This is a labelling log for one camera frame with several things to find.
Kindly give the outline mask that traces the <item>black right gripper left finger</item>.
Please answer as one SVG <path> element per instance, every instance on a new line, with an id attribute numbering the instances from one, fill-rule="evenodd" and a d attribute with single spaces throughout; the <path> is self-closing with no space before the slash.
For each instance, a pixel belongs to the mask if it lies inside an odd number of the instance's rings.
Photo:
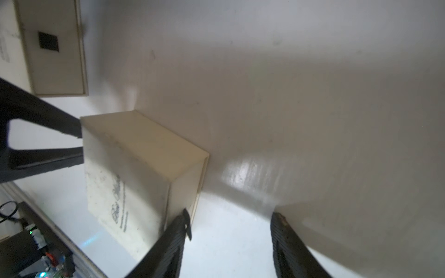
<path id="1" fill-rule="evenodd" d="M 184 209 L 126 277 L 178 278 L 186 239 L 192 239 L 192 230 L 190 215 Z"/>

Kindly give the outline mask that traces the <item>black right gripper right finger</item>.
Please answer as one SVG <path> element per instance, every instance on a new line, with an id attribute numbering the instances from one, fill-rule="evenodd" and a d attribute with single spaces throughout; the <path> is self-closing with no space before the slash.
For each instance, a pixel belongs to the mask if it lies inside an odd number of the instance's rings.
<path id="1" fill-rule="evenodd" d="M 329 278 L 331 275 L 311 254 L 286 218 L 274 212 L 271 217 L 273 262 L 279 278 Z"/>

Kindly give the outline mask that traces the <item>cream jewelry box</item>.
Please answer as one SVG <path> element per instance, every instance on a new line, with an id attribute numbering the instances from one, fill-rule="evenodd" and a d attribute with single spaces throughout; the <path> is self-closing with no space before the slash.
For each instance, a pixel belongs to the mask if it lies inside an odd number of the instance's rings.
<path id="1" fill-rule="evenodd" d="M 88 95 L 79 1 L 1 1 L 1 78 L 37 97 Z"/>
<path id="2" fill-rule="evenodd" d="M 183 210 L 194 216 L 209 153 L 138 111 L 81 127 L 88 210 L 139 261 Z"/>

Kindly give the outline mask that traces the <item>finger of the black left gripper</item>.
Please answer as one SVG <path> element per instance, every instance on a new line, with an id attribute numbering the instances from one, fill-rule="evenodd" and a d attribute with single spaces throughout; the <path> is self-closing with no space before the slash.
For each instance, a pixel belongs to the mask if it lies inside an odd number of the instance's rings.
<path id="1" fill-rule="evenodd" d="M 9 122 L 21 119 L 82 138 L 78 118 L 1 79 L 1 183 L 84 163 L 83 148 L 25 149 L 9 146 Z"/>

